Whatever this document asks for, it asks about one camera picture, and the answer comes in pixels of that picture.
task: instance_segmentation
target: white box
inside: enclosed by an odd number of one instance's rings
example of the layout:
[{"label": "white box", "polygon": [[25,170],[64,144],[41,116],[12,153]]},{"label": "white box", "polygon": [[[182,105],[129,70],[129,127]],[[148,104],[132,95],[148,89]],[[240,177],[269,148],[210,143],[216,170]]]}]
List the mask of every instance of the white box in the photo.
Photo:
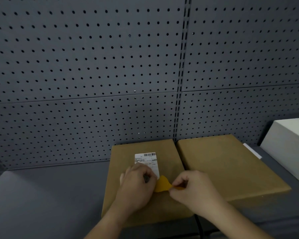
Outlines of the white box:
[{"label": "white box", "polygon": [[299,180],[299,118],[274,121],[260,147]]}]

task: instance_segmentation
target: left hand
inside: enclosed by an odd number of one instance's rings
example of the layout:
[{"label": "left hand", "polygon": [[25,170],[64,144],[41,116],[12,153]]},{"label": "left hand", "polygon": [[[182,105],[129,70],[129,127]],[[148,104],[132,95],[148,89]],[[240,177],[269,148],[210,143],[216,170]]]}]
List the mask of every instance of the left hand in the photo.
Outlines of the left hand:
[{"label": "left hand", "polygon": [[[149,177],[145,183],[144,175]],[[120,188],[117,191],[113,206],[129,217],[132,213],[143,208],[152,197],[157,176],[142,163],[129,167],[120,177]]]}]

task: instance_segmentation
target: cardboard box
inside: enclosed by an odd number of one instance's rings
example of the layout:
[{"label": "cardboard box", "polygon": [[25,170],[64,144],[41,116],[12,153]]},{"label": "cardboard box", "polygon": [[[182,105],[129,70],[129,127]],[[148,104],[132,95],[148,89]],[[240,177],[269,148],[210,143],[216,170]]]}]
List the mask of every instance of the cardboard box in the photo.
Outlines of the cardboard box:
[{"label": "cardboard box", "polygon": [[260,147],[299,180],[299,118],[274,121]]},{"label": "cardboard box", "polygon": [[[120,186],[120,175],[128,166],[134,165],[134,155],[139,153],[156,152],[159,174],[164,175],[170,182],[184,171],[172,139],[115,145],[112,147],[109,172],[107,176],[102,217],[113,203]],[[154,193],[149,203],[134,213],[125,226],[136,226],[161,221],[170,221],[192,216],[186,206],[173,200],[168,191]]]},{"label": "cardboard box", "polygon": [[291,190],[233,135],[179,140],[176,146],[185,168],[208,173],[235,206],[256,205],[265,195]]}]

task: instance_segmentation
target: barcode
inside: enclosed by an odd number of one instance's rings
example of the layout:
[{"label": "barcode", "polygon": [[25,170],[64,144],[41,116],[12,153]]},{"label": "barcode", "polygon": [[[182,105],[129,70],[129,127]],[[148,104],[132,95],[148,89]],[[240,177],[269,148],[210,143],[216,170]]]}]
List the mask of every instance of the barcode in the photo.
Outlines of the barcode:
[{"label": "barcode", "polygon": [[147,154],[144,154],[144,156],[154,156],[156,155],[156,153],[147,153]]}]

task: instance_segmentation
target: white paper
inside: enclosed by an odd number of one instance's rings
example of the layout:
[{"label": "white paper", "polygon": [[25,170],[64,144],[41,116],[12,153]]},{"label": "white paper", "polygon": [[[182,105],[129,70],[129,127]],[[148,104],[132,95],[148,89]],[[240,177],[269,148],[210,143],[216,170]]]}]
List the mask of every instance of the white paper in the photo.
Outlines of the white paper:
[{"label": "white paper", "polygon": [[259,159],[262,158],[262,156],[260,156],[255,150],[253,150],[251,147],[249,147],[247,143],[244,143],[244,146],[245,146],[246,148],[248,148],[249,151],[251,151],[257,158],[259,158]]},{"label": "white paper", "polygon": [[149,166],[159,179],[156,153],[135,154],[135,163],[137,162]]}]

